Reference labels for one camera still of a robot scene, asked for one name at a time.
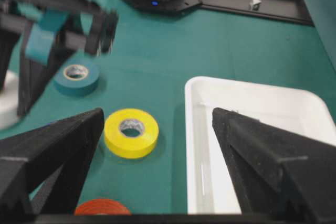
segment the blue tape roll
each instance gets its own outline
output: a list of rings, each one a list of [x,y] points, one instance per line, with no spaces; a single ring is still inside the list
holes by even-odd
[[[56,74],[54,84],[62,94],[84,96],[98,86],[99,69],[87,59],[71,59]]]

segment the tape roll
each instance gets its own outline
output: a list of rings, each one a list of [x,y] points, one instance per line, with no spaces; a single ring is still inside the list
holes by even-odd
[[[93,199],[76,208],[75,215],[130,215],[121,203],[111,199]]]
[[[7,71],[5,84],[0,90],[0,130],[8,128],[19,121],[17,116],[19,78]]]
[[[159,135],[156,120],[147,112],[124,109],[111,114],[104,128],[106,146],[124,158],[140,158],[152,152]],[[126,130],[136,130],[138,136],[125,135]]]
[[[55,87],[62,94],[84,96],[98,86],[99,69],[88,59],[67,61],[55,76]]]

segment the white object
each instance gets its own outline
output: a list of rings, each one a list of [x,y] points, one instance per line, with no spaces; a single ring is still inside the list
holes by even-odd
[[[11,71],[7,71],[5,85],[0,90],[0,130],[17,123],[19,79]]]
[[[250,9],[251,10],[259,10],[261,5],[261,0],[251,0]]]
[[[189,214],[239,214],[240,207],[212,128],[219,107],[336,145],[336,127],[315,94],[248,82],[195,77],[185,85]]]

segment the green table surface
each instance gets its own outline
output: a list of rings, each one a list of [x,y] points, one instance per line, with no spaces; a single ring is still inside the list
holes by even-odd
[[[97,90],[72,98],[51,83],[19,124],[0,132],[2,139],[96,107],[105,117],[123,108],[151,113],[160,127],[155,150],[121,159],[102,137],[79,203],[104,197],[135,214],[187,212],[184,85],[195,76],[306,89],[336,119],[336,74],[314,27],[203,9],[168,17],[122,0],[95,1],[120,16],[112,54],[94,58]],[[18,52],[19,45],[10,64],[15,72]]]

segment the tape roll hole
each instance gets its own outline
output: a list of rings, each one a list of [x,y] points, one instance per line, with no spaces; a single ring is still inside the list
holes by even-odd
[[[145,132],[145,126],[137,119],[126,119],[119,125],[119,131],[125,137],[139,137]]]
[[[72,81],[81,81],[89,75],[89,69],[83,65],[70,65],[64,69],[64,76]]]

